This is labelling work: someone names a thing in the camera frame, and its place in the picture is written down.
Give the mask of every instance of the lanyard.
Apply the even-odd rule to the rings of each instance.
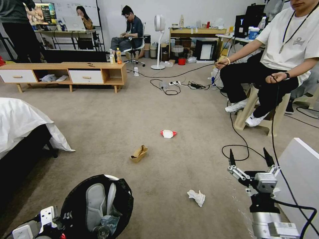
[[[287,30],[288,30],[288,27],[289,27],[289,25],[290,25],[290,22],[291,22],[291,20],[292,20],[292,17],[295,15],[295,12],[296,12],[296,11],[293,12],[293,14],[291,15],[291,18],[290,18],[290,20],[289,20],[289,22],[288,22],[288,25],[287,25],[287,27],[286,27],[285,34],[283,35],[282,46],[281,46],[281,48],[280,48],[280,50],[279,50],[279,53],[282,52],[283,47],[285,46],[285,44],[286,44],[288,41],[290,41],[291,38],[293,38],[293,36],[296,34],[296,32],[299,30],[299,28],[300,28],[300,27],[303,25],[303,23],[307,20],[307,18],[310,16],[310,14],[318,7],[318,5],[319,5],[319,2],[318,2],[317,5],[311,10],[311,12],[307,15],[307,17],[302,21],[302,23],[301,23],[300,26],[297,28],[297,30],[295,30],[295,32],[292,34],[292,36],[285,42],[285,38],[286,38],[286,33],[287,33]]]

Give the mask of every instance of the wooden tv cabinet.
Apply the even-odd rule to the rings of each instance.
[[[40,79],[47,74],[57,77],[67,75],[62,82],[42,82]],[[62,63],[17,63],[0,67],[0,77],[4,83],[17,84],[19,92],[23,92],[20,84],[59,84],[69,85],[112,85],[115,93],[126,82],[125,64],[103,62],[62,62]]]

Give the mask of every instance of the man sitting on chair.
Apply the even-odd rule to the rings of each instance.
[[[111,48],[113,55],[116,55],[115,51],[117,48],[119,48],[120,51],[132,48],[130,41],[132,38],[136,38],[132,39],[134,47],[140,47],[143,41],[142,38],[137,38],[143,37],[143,24],[141,20],[134,15],[133,10],[129,6],[125,6],[122,10],[122,15],[127,19],[126,32],[121,33],[119,38],[112,38]]]
[[[254,41],[216,65],[231,103],[227,112],[247,103],[241,83],[258,86],[260,106],[246,120],[250,127],[260,124],[285,94],[300,86],[319,60],[319,0],[290,0],[290,4],[292,8],[278,13]],[[266,49],[260,62],[228,65],[262,44]]]

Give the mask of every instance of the black bag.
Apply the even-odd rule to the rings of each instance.
[[[85,238],[96,239],[94,234],[86,228],[86,191],[93,184],[102,184],[107,192],[112,183],[116,186],[116,194],[113,205],[122,216],[117,224],[116,231],[108,239],[118,237],[125,229],[132,215],[134,198],[132,191],[124,179],[113,181],[105,175],[97,175],[90,177],[78,184],[66,197],[60,217],[63,218],[65,224],[64,234],[66,239]]]

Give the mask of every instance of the woman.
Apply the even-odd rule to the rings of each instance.
[[[83,24],[84,24],[86,30],[94,29],[92,20],[86,14],[86,11],[85,11],[84,7],[77,6],[76,7],[76,12],[77,12],[77,15],[82,18],[82,21],[83,21]],[[86,50],[86,49],[92,50],[93,49],[92,40],[88,39],[88,38],[78,38],[77,39],[77,46],[81,50]]]
[[[85,8],[82,6],[77,6],[76,12],[77,12],[77,15],[82,18],[85,29],[92,30],[93,23],[92,23],[92,20],[89,18],[89,16],[86,14]]]

